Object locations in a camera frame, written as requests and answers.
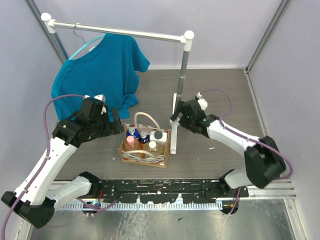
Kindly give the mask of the white bottle grey cap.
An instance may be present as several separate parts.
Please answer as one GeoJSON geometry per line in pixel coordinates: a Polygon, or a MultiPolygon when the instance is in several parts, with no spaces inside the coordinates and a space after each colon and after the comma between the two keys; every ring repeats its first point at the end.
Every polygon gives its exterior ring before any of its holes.
{"type": "Polygon", "coordinates": [[[149,136],[150,141],[154,141],[159,144],[166,144],[167,139],[168,139],[168,133],[165,131],[163,132],[163,131],[156,130],[156,131],[150,132],[150,136],[149,136]]]}

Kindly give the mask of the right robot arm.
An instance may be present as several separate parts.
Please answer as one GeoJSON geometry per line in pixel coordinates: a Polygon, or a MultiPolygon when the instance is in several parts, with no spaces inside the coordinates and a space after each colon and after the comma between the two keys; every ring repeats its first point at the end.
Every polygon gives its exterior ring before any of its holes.
{"type": "Polygon", "coordinates": [[[259,138],[231,127],[220,117],[207,115],[207,106],[202,98],[180,101],[170,119],[192,133],[226,145],[244,158],[244,168],[232,169],[218,179],[223,196],[231,197],[244,186],[263,189],[286,171],[284,158],[271,137],[259,138]]]}

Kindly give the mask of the white metal clothes rack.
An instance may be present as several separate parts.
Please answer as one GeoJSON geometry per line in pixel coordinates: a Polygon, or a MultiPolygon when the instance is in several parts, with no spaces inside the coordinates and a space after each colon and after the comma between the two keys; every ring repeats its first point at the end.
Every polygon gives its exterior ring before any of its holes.
{"type": "Polygon", "coordinates": [[[45,12],[40,16],[41,20],[44,22],[46,29],[50,34],[55,34],[57,32],[56,28],[72,29],[72,30],[81,30],[97,33],[111,33],[118,34],[123,36],[138,37],[151,40],[159,40],[166,42],[174,42],[183,45],[183,54],[181,60],[181,67],[179,73],[179,80],[177,85],[177,91],[173,94],[173,103],[172,103],[172,112],[174,112],[178,106],[179,101],[183,95],[183,85],[186,78],[186,71],[188,66],[188,60],[190,51],[192,49],[193,40],[195,38],[195,33],[192,30],[187,30],[183,35],[172,35],[164,33],[154,33],[154,32],[145,32],[129,29],[119,29],[111,28],[104,26],[96,25],[86,25],[83,23],[67,23],[59,22],[52,18],[52,16],[45,12]]]}

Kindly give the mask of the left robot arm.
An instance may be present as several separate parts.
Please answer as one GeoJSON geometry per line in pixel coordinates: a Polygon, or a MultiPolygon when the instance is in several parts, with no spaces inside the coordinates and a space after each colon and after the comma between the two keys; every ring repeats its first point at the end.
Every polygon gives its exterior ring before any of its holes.
{"type": "Polygon", "coordinates": [[[51,190],[50,186],[67,160],[81,144],[124,131],[118,110],[111,110],[104,95],[83,97],[80,109],[60,120],[47,148],[24,182],[15,191],[6,191],[1,201],[37,229],[43,228],[55,211],[78,197],[95,198],[101,190],[100,179],[87,171],[71,182],[51,190]]]}

